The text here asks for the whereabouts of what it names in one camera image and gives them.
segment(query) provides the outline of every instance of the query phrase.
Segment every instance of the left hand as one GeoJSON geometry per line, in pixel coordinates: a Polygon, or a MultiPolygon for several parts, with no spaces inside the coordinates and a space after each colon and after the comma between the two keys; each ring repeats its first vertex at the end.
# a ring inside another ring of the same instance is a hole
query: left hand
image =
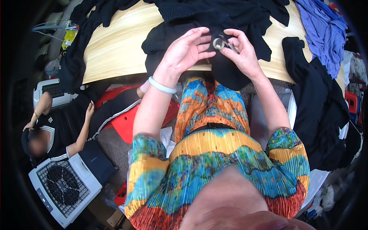
{"type": "Polygon", "coordinates": [[[29,122],[28,124],[26,124],[23,128],[23,131],[26,129],[26,128],[33,128],[33,126],[35,126],[35,124],[33,122],[29,122]]]}
{"type": "Polygon", "coordinates": [[[91,120],[91,117],[93,113],[95,112],[95,104],[91,100],[91,103],[88,105],[87,111],[86,111],[86,119],[91,120]]]}
{"type": "Polygon", "coordinates": [[[215,56],[214,51],[205,52],[210,46],[211,36],[202,36],[202,34],[208,32],[207,27],[198,27],[176,39],[168,47],[157,69],[169,74],[169,77],[179,79],[184,71],[194,66],[199,60],[215,56]]]}

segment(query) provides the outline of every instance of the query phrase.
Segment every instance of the table surface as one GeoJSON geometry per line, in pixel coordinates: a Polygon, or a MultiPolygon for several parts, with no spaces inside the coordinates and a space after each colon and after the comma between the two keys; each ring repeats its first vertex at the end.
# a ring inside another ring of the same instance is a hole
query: table surface
{"type": "MultiPolygon", "coordinates": [[[[286,9],[290,15],[289,26],[270,17],[272,25],[263,39],[272,50],[271,61],[259,60],[259,64],[269,78],[295,83],[285,68],[282,39],[297,36],[305,43],[303,49],[306,60],[312,60],[312,53],[305,41],[305,29],[301,23],[298,9],[291,1],[286,9]]],[[[151,29],[163,22],[155,4],[140,0],[136,5],[124,11],[117,11],[109,27],[102,24],[93,32],[84,52],[86,71],[83,84],[105,78],[145,73],[146,54],[141,45],[151,29]]],[[[210,71],[211,65],[196,65],[190,70],[210,71]]],[[[337,82],[344,93],[344,75],[340,68],[337,82]]]]}

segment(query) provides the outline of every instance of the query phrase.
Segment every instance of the blue shirt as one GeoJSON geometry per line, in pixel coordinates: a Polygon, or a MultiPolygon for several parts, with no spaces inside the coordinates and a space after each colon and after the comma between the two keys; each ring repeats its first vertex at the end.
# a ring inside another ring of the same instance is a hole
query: blue shirt
{"type": "Polygon", "coordinates": [[[313,58],[318,57],[333,79],[344,58],[345,20],[320,0],[295,0],[313,58]]]}

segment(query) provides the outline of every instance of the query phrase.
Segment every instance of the belt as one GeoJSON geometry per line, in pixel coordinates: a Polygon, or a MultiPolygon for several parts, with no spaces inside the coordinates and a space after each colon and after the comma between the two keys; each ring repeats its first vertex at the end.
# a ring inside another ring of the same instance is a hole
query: belt
{"type": "Polygon", "coordinates": [[[207,129],[211,129],[211,128],[229,128],[231,130],[234,130],[233,127],[222,124],[222,123],[207,123],[204,126],[201,126],[199,128],[196,128],[195,130],[191,131],[189,134],[192,134],[194,132],[197,132],[199,130],[207,130],[207,129]]]}

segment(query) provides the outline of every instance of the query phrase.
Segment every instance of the metal scissors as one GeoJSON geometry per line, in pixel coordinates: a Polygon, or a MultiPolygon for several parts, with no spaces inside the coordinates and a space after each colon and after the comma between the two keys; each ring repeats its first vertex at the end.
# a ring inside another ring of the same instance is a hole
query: metal scissors
{"type": "Polygon", "coordinates": [[[232,51],[234,51],[235,53],[239,54],[239,52],[235,49],[235,47],[233,46],[233,44],[231,44],[229,42],[229,40],[227,40],[224,35],[219,34],[219,37],[213,40],[212,43],[213,47],[217,50],[220,50],[222,48],[225,47],[225,45],[227,47],[229,47],[232,51]]]}

